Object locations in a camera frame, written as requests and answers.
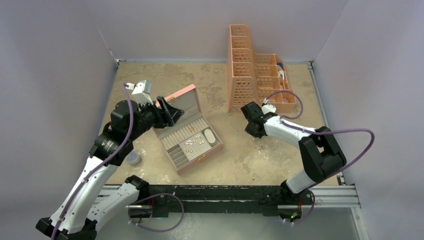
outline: open jewelry box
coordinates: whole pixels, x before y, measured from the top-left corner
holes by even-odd
[[[165,100],[174,108],[184,110],[184,115],[174,126],[154,129],[178,174],[223,149],[223,142],[202,116],[194,84],[165,97]]]

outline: beige table surface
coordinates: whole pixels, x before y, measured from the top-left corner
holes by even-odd
[[[287,64],[286,70],[290,88],[304,104],[303,115],[293,122],[321,127],[321,111],[307,66]],[[110,112],[115,104],[125,99],[122,83],[137,83],[140,80],[152,82],[152,99],[156,99],[156,96],[166,97],[195,84],[202,114],[215,129],[224,147],[199,166],[178,175],[155,133],[149,130],[134,141],[134,148],[142,157],[141,163],[132,167],[124,162],[108,184],[122,184],[127,177],[137,175],[150,184],[279,185],[302,169],[297,148],[274,137],[263,137],[266,148],[259,151],[257,146],[263,145],[263,142],[254,140],[244,132],[247,121],[243,114],[227,113],[225,64],[121,63],[102,126],[110,120]],[[298,113],[299,109],[297,104],[294,113]],[[337,185],[337,180],[333,177],[322,184]]]

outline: white backdrop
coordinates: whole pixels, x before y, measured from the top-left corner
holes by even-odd
[[[371,240],[423,239],[422,0],[350,0],[314,71],[333,129],[367,127],[375,144],[345,172]],[[349,159],[369,135],[339,135]]]
[[[258,53],[317,57],[347,0],[86,0],[116,59],[226,61],[229,24]]]
[[[1,239],[63,202],[103,119],[116,65],[82,0],[0,0]]]

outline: gold latch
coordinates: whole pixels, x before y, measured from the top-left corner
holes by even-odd
[[[203,156],[199,157],[197,160],[198,160],[199,162],[203,163],[203,159],[204,159],[204,158],[205,158],[205,155],[203,155]]]

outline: orange plastic organizer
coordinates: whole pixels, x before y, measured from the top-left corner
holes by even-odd
[[[248,26],[229,26],[227,58],[229,113],[241,112],[240,108],[252,101],[260,105],[267,96],[280,90],[293,92],[289,89],[284,62],[278,55],[253,51]],[[290,113],[296,105],[296,98],[289,93],[278,93],[268,102],[277,108],[277,113]]]

